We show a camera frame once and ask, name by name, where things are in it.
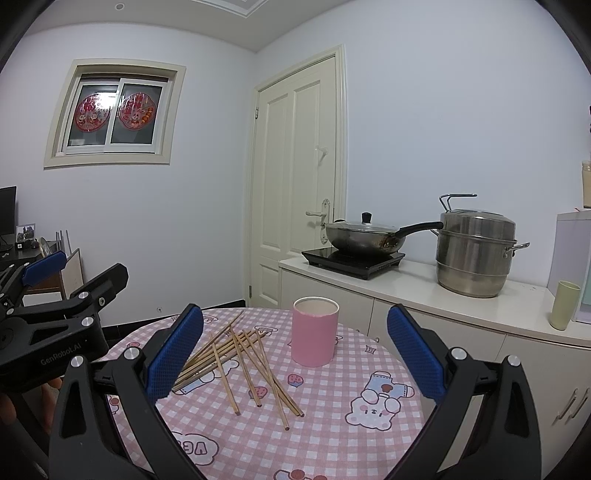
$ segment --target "cabinet handle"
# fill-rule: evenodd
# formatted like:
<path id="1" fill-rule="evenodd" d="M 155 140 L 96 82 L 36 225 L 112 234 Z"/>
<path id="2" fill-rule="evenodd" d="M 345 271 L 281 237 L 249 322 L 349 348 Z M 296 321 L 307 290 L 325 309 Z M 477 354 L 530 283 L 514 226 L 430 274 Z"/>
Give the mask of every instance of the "cabinet handle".
<path id="1" fill-rule="evenodd" d="M 566 408 L 563 410 L 562 413 L 559 413 L 558 415 L 556 415 L 555 421 L 562 420 L 564 418 L 564 416 L 566 415 L 566 413 L 570 410 L 570 407 L 573 406 L 574 401 L 577 399 L 577 391 L 578 390 L 579 390 L 578 388 L 574 389 L 574 392 L 570 397 L 569 404 L 566 405 Z"/>
<path id="2" fill-rule="evenodd" d="M 589 398 L 589 389 L 585 390 L 585 396 L 583 397 L 583 400 L 581 401 L 581 403 L 579 404 L 577 409 L 569 415 L 569 420 L 572 420 L 573 418 L 575 418 L 578 415 L 580 409 L 583 408 L 583 405 L 585 405 L 585 402 L 587 401 L 588 398 Z"/>

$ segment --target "ceiling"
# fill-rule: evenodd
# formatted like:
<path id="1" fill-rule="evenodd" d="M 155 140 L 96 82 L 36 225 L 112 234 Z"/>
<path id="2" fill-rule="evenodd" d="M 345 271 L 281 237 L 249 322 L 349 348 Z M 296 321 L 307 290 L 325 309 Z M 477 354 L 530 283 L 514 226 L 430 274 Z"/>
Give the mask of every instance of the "ceiling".
<path id="1" fill-rule="evenodd" d="M 293 28 L 349 0 L 56 0 L 28 34 L 88 22 L 179 28 L 259 51 Z M 123 3 L 123 9 L 115 5 Z"/>

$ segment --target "white door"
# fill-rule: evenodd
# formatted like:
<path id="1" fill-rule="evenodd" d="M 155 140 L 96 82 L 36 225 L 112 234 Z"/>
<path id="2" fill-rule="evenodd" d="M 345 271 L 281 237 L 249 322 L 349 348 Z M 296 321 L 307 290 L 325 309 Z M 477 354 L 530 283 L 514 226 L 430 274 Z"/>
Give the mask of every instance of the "white door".
<path id="1" fill-rule="evenodd" d="M 278 262 L 330 246 L 335 198 L 336 62 L 263 90 L 256 120 L 251 212 L 251 306 L 278 306 Z M 326 216 L 311 216 L 324 213 Z"/>

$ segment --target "glass jar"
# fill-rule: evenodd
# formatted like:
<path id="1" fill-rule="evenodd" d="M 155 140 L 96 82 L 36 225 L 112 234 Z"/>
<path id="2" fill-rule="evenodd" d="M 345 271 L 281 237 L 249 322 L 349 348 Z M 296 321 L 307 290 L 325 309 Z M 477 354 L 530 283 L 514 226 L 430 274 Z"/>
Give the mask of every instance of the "glass jar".
<path id="1" fill-rule="evenodd" d="M 583 208 L 591 208 L 591 161 L 583 162 Z"/>

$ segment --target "chopstick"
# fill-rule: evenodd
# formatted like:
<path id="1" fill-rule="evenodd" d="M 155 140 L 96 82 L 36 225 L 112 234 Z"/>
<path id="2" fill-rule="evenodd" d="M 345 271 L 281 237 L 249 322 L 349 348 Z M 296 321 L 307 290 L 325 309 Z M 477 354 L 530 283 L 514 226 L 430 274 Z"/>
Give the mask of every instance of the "chopstick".
<path id="1" fill-rule="evenodd" d="M 236 338 L 236 334 L 234 333 L 234 330 L 232 330 L 232 327 L 230 327 L 230 335 L 232 335 L 232 341 L 234 342 L 234 346 L 236 347 L 236 354 L 238 355 L 238 363 L 242 367 L 242 372 L 244 373 L 244 377 L 246 378 L 246 383 L 248 383 L 248 388 L 251 389 L 252 398 L 256 402 L 256 406 L 260 407 L 260 406 L 262 406 L 261 399 L 258 397 L 258 394 L 256 393 L 256 388 L 254 386 L 254 383 L 252 383 L 251 374 L 248 371 L 248 367 L 244 363 L 244 359 L 242 357 L 242 354 L 240 353 L 240 346 L 238 345 L 238 339 Z"/>
<path id="2" fill-rule="evenodd" d="M 254 332 L 241 333 L 238 336 L 238 338 L 240 338 L 240 336 L 249 336 L 249 335 L 254 335 Z M 225 345 L 221 348 L 218 347 L 217 354 L 220 356 L 220 359 L 222 359 L 222 363 L 225 363 L 226 361 L 231 360 L 232 358 L 234 358 L 237 355 L 237 353 L 234 351 L 233 345 L 232 345 L 232 347 L 230 347 L 228 345 Z M 181 388 L 184 388 L 187 385 L 194 382 L 196 379 L 201 378 L 204 375 L 207 375 L 209 372 L 213 372 L 216 368 L 217 368 L 217 363 L 216 363 L 215 357 L 213 356 L 213 351 L 212 351 L 212 353 L 210 355 L 208 355 L 207 357 L 205 357 L 205 359 L 202 359 L 202 360 L 200 359 L 200 361 L 196 365 L 181 372 L 181 374 L 177 378 L 177 381 L 174 384 L 173 391 L 177 392 Z"/>
<path id="3" fill-rule="evenodd" d="M 240 310 L 235 316 L 234 318 L 232 318 L 232 320 L 230 320 L 230 322 L 214 337 L 212 338 L 212 340 L 210 342 L 208 342 L 207 344 L 203 345 L 202 348 L 200 348 L 197 353 L 195 355 L 193 355 L 186 363 L 184 366 L 184 369 L 187 369 L 189 367 L 192 367 L 196 362 L 197 362 L 197 358 L 199 358 L 199 355 L 201 355 L 208 347 L 210 347 L 213 343 L 215 343 L 217 341 L 218 338 L 220 338 L 223 333 L 228 330 L 228 328 L 230 328 L 234 322 L 236 322 L 242 315 L 244 314 L 244 310 Z"/>
<path id="4" fill-rule="evenodd" d="M 271 388 L 273 389 L 273 396 L 275 397 L 275 405 L 277 406 L 277 409 L 279 409 L 279 415 L 281 416 L 281 421 L 283 422 L 283 428 L 285 428 L 286 430 L 289 430 L 290 424 L 287 421 L 287 417 L 285 416 L 285 412 L 283 411 L 283 405 L 281 404 L 281 399 L 279 398 L 279 392 L 277 391 L 277 385 L 275 385 L 275 381 L 273 379 L 273 374 L 271 372 L 271 367 L 269 367 L 269 360 L 267 360 L 267 354 L 265 353 L 265 346 L 262 344 L 261 334 L 258 332 L 258 330 L 256 330 L 256 338 L 259 341 L 259 346 L 261 347 L 261 352 L 262 352 L 264 364 L 265 364 L 265 367 L 267 368 L 267 373 L 271 379 Z"/>
<path id="5" fill-rule="evenodd" d="M 248 343 L 250 344 L 252 351 L 254 352 L 254 354 L 256 355 L 256 358 L 259 360 L 260 363 L 263 363 L 261 357 L 258 355 L 258 353 L 256 352 L 256 348 L 254 346 L 254 343 L 252 343 L 252 341 L 250 340 L 250 337 L 246 337 Z M 296 401 L 291 398 L 291 396 L 289 395 L 289 393 L 287 393 L 285 391 L 285 389 L 283 388 L 283 386 L 281 385 L 281 383 L 279 382 L 279 380 L 277 380 L 277 377 L 275 376 L 275 374 L 271 371 L 271 377 L 273 379 L 273 381 L 277 384 L 277 386 L 279 387 L 280 390 L 280 394 L 282 394 L 285 399 L 286 399 L 286 403 L 285 405 L 287 405 L 290 410 L 298 417 L 303 417 L 304 416 L 304 412 L 302 411 L 302 409 L 298 406 L 298 404 L 296 403 Z"/>
<path id="6" fill-rule="evenodd" d="M 267 376 L 267 372 L 264 369 L 264 367 L 259 365 L 259 362 L 262 363 L 260 357 L 258 356 L 257 352 L 254 351 L 253 352 L 256 356 L 256 358 L 259 360 L 259 362 L 257 362 L 251 355 L 250 351 L 248 351 L 248 346 L 244 346 L 244 344 L 242 343 L 242 340 L 240 339 L 240 337 L 237 337 L 238 339 L 238 343 L 240 343 L 241 347 L 244 349 L 245 353 L 248 355 L 249 360 L 252 362 L 252 364 L 256 367 L 256 369 L 259 371 L 259 373 L 261 374 L 261 376 L 266 380 L 266 382 L 271 385 L 271 382 L 274 381 L 273 377 L 269 377 Z M 298 411 L 298 409 L 294 406 L 295 402 L 293 401 L 293 399 L 291 399 L 291 397 L 289 397 L 289 395 L 286 395 L 283 391 L 280 392 L 280 396 L 281 396 L 281 400 L 283 401 L 283 403 L 293 412 L 293 414 L 296 417 L 302 417 L 303 414 L 300 414 L 300 412 Z"/>
<path id="7" fill-rule="evenodd" d="M 232 342 L 232 338 L 217 346 L 217 352 L 220 356 L 226 355 L 233 349 L 234 344 Z M 184 380 L 185 378 L 188 378 L 189 376 L 192 376 L 195 372 L 202 370 L 212 363 L 215 363 L 215 357 L 213 355 L 213 350 L 210 349 L 209 352 L 204 352 L 202 356 L 196 358 L 195 363 L 192 366 L 188 368 L 185 367 L 185 369 L 180 372 L 179 376 L 177 377 L 177 383 Z"/>
<path id="8" fill-rule="evenodd" d="M 213 340 L 213 336 L 212 336 L 212 348 L 213 348 L 213 354 L 216 357 L 217 367 L 219 368 L 220 374 L 222 375 L 223 386 L 226 388 L 226 393 L 228 394 L 228 398 L 230 399 L 230 403 L 232 404 L 232 408 L 234 409 L 234 413 L 236 415 L 240 415 L 240 409 L 238 408 L 238 405 L 236 405 L 236 400 L 234 399 L 234 394 L 232 394 L 232 389 L 230 388 L 230 384 L 228 383 L 228 379 L 226 378 L 226 375 L 223 371 L 223 366 L 222 366 L 222 363 L 220 362 L 220 358 L 217 355 L 216 342 Z"/>

